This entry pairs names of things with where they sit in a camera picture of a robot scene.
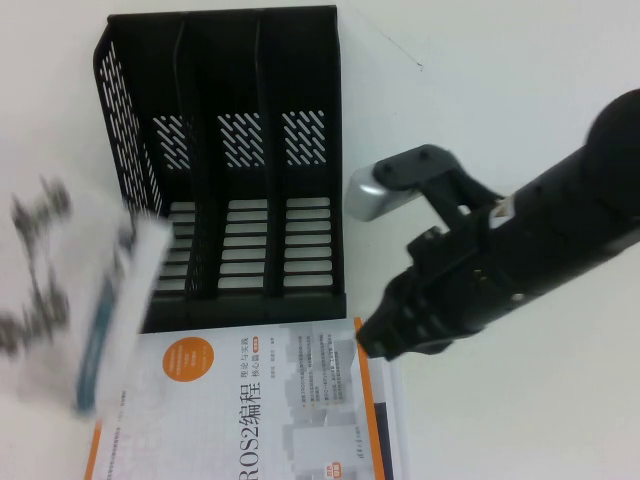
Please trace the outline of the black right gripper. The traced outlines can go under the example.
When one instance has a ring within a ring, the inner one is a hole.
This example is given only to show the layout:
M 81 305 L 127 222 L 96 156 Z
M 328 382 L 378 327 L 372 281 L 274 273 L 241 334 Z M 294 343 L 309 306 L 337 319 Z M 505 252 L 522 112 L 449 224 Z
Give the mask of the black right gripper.
M 480 304 L 497 291 L 476 223 L 444 233 L 432 227 L 407 250 L 411 272 L 387 285 L 375 312 L 356 337 L 373 358 L 405 353 L 435 355 L 484 330 Z

